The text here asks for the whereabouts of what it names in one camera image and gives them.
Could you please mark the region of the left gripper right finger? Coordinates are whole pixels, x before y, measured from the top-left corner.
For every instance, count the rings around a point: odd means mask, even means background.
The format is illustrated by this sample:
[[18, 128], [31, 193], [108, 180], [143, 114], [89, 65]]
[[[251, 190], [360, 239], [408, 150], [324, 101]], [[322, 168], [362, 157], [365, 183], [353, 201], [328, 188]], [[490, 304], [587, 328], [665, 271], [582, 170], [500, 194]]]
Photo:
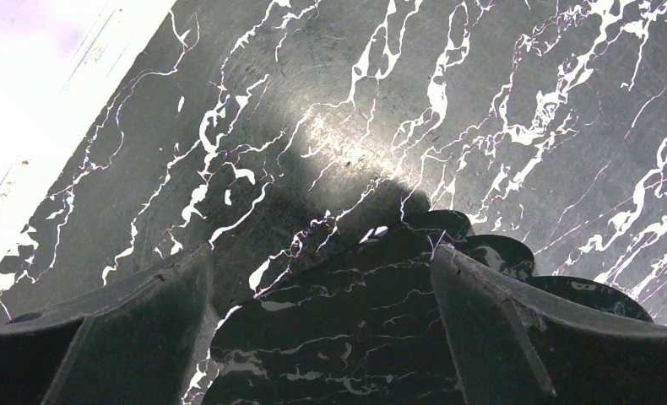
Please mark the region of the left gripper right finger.
[[667, 327], [605, 313], [438, 246], [431, 285], [468, 404], [667, 404]]

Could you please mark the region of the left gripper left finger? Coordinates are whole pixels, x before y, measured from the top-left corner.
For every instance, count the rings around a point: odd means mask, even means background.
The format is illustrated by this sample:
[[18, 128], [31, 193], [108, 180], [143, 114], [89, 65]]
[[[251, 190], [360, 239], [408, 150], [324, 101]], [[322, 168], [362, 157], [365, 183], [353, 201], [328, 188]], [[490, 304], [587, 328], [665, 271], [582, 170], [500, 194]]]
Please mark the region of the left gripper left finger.
[[212, 316], [208, 247], [0, 323], [0, 404], [175, 404]]

